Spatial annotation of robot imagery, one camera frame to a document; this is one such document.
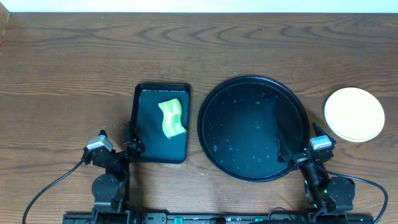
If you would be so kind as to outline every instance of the wooden table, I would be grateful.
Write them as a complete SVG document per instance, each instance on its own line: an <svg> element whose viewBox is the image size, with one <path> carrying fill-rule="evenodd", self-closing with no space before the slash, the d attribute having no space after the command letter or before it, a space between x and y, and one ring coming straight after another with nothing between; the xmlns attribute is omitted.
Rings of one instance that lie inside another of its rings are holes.
<svg viewBox="0 0 398 224"><path fill-rule="evenodd" d="M242 74L287 85L310 121L329 133L323 105L339 88L372 93L386 114L364 143L337 136L330 170L373 180L389 192L381 223L398 222L398 15L378 14L12 14L0 46L0 223L20 223L32 198L71 169L103 128L122 148L134 87L189 83L188 157L132 166L131 200L143 210L268 213L305 207L299 171L272 182L232 179L204 155L197 115L217 84ZM90 212L82 166L36 201L29 223L61 223ZM354 212L376 216L379 189L356 183Z"/></svg>

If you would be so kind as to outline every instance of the black cable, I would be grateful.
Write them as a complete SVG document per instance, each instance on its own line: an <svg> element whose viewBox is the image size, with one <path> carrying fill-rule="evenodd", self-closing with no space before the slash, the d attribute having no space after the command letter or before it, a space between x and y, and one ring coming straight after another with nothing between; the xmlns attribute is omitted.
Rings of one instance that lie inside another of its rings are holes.
<svg viewBox="0 0 398 224"><path fill-rule="evenodd" d="M366 180L366 179L362 179L362 178L358 178L358 177L352 177L352 176L348 176L348 175L344 175L344 174L338 174L336 172L328 171L328 170L322 168L317 162L315 162L315 160L313 159L312 156L310 156L310 159L314 163L315 167L318 170L322 171L322 172L325 172L325 173L330 174L330 175L335 175L337 177L344 177L344 178L348 178L348 179L351 179L351 180L357 180L357 181L364 182L366 184L370 184L370 185L373 185L375 187L378 187L384 194L384 203L383 203L383 207L381 208L381 211L380 211L379 215L377 216L377 218L375 219L373 224L376 224L376 223L378 223L380 221L381 217L384 214L384 211L386 211L387 204L388 204L388 194L387 194L387 191L384 189L384 187L382 187L381 185L379 185L379 184L377 184L375 182L372 182L370 180Z"/></svg>
<svg viewBox="0 0 398 224"><path fill-rule="evenodd" d="M303 221L292 221L292 220L263 220L258 222L253 222L249 224L313 224L310 222Z"/></svg>
<svg viewBox="0 0 398 224"><path fill-rule="evenodd" d="M30 202L30 204L27 206L25 213L24 213L24 217L22 218L22 224L26 224L26 217L27 217L27 213L29 212L29 209L31 208L31 206L33 205L33 203L35 203L35 201L46 191L48 190L50 187L54 186L56 183L60 182L61 180L63 180L64 178L66 178L67 176L69 176L73 171L75 171L82 163L84 162L84 160L82 159L74 168L72 168L70 171L68 171L66 174L64 174L62 177L58 178L56 181L52 182L51 184L49 184L48 186L46 186L41 192L39 192L36 197L33 198L33 200Z"/></svg>
<svg viewBox="0 0 398 224"><path fill-rule="evenodd" d="M282 210L285 210L285 211L287 212L287 210L284 209L284 208L282 208L282 207L276 207L276 208L272 209L272 210L269 212L269 214L268 214L268 220L271 220L271 215L272 215L272 214L274 213L274 211L277 210L277 209L282 209ZM290 218L291 220L294 220L293 217L292 217L289 213L288 213L287 215L289 216L289 218Z"/></svg>

